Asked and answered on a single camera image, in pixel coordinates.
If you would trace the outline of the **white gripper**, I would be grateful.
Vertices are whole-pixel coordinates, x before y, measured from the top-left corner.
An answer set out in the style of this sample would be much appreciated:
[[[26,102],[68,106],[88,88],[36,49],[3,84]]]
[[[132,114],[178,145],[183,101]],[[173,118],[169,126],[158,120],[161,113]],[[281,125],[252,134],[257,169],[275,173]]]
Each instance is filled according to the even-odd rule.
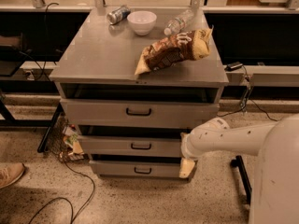
[[[199,155],[192,145],[191,135],[189,133],[181,133],[180,136],[181,153],[184,158],[182,158],[180,162],[179,177],[188,178],[195,167],[195,161],[193,160],[197,160]]]

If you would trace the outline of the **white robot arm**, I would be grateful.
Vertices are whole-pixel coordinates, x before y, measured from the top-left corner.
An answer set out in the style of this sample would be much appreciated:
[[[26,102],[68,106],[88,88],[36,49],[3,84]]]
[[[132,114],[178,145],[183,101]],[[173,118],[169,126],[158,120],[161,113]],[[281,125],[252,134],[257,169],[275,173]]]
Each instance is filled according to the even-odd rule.
[[[231,128],[214,118],[181,135],[179,176],[187,178],[208,152],[233,151],[257,158],[249,224],[299,224],[299,115]]]

